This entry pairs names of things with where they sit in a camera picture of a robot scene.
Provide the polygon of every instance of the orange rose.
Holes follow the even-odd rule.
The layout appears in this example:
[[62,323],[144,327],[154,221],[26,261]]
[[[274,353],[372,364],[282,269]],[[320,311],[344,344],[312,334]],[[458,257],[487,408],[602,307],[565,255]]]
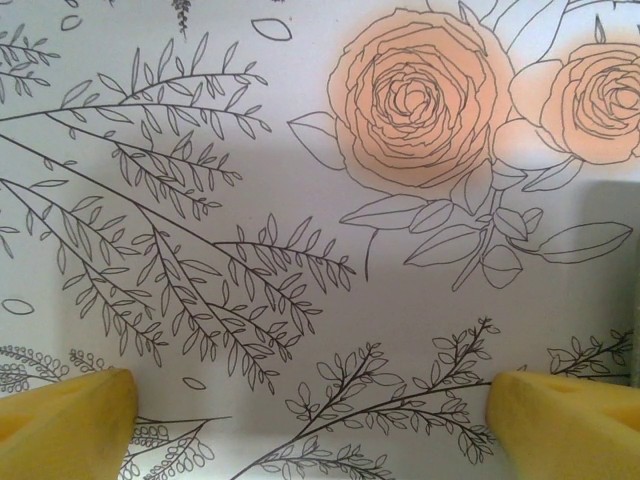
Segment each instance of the orange rose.
[[[556,159],[552,163],[571,155],[596,165],[640,156],[639,46],[585,45],[565,63],[547,60],[525,68],[510,88],[518,112],[538,127],[535,135],[555,150],[549,156]],[[509,139],[534,138],[524,131],[534,127],[523,122],[509,122],[504,139],[501,129],[496,140],[500,158],[504,152],[504,160],[520,168],[526,167],[518,164],[507,144],[514,143]],[[535,161],[529,167],[535,168]]]
[[347,170],[362,185],[446,198],[491,158],[513,71],[493,32],[464,13],[466,22],[398,9],[344,49],[329,97]]

